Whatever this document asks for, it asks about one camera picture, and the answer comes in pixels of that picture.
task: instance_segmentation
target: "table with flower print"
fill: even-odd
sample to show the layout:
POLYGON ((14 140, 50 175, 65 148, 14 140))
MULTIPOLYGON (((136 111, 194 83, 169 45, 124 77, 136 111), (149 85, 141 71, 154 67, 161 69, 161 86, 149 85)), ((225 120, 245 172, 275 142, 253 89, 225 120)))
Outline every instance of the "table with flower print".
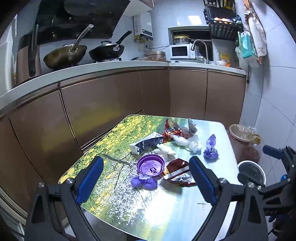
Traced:
MULTIPOLYGON (((89 199, 82 207, 97 218, 133 236, 150 241, 191 241, 198 232, 211 205, 203 199, 197 186, 181 188, 159 179, 156 190, 133 189, 129 178, 138 175, 137 161, 141 155, 132 154, 129 144, 152 132, 162 134, 168 117, 130 115, 85 153, 59 180, 75 177, 95 156, 104 159, 104 170, 89 199)), ((172 118, 179 126, 188 126, 188 119, 172 118)), ((165 143, 176 152, 176 158, 189 161, 197 155, 206 168, 218 178, 239 184, 236 159, 224 126, 219 122, 193 120, 202 142, 202 151, 193 154, 174 141, 165 143), (202 152, 206 140, 215 134, 219 158, 205 160, 202 152)), ((234 213, 235 203, 229 206, 226 218, 216 240, 223 239, 234 213)))

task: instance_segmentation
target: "blue gripper pad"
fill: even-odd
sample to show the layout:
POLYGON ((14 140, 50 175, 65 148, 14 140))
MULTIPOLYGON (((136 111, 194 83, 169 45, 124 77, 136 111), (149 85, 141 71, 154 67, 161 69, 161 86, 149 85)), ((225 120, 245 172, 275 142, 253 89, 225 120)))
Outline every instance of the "blue gripper pad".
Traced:
POLYGON ((267 155, 272 156, 272 157, 274 157, 276 159, 279 159, 279 160, 284 157, 284 154, 283 154, 282 150, 276 149, 276 148, 271 147, 271 146, 266 146, 265 145, 262 148, 262 151, 263 151, 264 154, 267 154, 267 155))
POLYGON ((93 161, 95 161, 95 164, 86 174, 85 178, 78 187, 76 202, 79 206, 87 201, 104 169, 104 160, 100 156, 95 157, 93 161))
POLYGON ((189 170, 194 178, 204 200, 210 203, 212 206, 216 204, 217 199, 215 197, 215 189, 210 179, 208 178, 207 169, 198 159, 193 156, 189 159, 189 170))

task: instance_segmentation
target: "purple plastic lid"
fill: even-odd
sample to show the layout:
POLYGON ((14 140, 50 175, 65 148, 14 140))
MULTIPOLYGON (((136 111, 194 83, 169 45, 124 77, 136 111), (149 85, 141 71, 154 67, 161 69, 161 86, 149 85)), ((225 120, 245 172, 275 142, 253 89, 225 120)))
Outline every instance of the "purple plastic lid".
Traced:
POLYGON ((141 157, 137 163, 138 172, 147 176, 157 176, 163 172, 165 168, 164 160, 155 154, 148 154, 141 157))

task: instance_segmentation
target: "kitchen cabinet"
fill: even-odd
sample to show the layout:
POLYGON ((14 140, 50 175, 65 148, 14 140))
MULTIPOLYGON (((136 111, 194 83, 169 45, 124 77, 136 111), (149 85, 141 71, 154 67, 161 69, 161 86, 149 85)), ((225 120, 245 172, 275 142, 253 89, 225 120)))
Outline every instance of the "kitchen cabinet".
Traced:
POLYGON ((154 8, 154 0, 131 0, 123 12, 125 16, 136 16, 154 8))
POLYGON ((47 183, 57 184, 59 178, 81 157, 59 91, 16 109, 10 118, 34 168, 47 183))
POLYGON ((170 69, 170 116, 203 120, 207 72, 170 69))
POLYGON ((20 146, 7 116, 0 120, 1 188, 26 212, 42 178, 20 146))
POLYGON ((221 122, 226 129, 238 124, 245 86, 245 77, 209 71, 205 120, 221 122))
POLYGON ((142 110, 139 72, 89 80, 62 89, 62 94, 82 148, 126 116, 142 110))
POLYGON ((146 70, 139 73, 145 114, 170 116, 169 70, 146 70))

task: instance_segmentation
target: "white microwave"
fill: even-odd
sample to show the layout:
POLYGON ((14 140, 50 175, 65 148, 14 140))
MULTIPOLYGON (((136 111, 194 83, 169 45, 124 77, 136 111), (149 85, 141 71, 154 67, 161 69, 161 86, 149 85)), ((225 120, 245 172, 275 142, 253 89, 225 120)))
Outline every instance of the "white microwave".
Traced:
POLYGON ((192 44, 177 44, 177 45, 170 45, 170 59, 195 59, 195 53, 197 51, 191 50, 192 44))

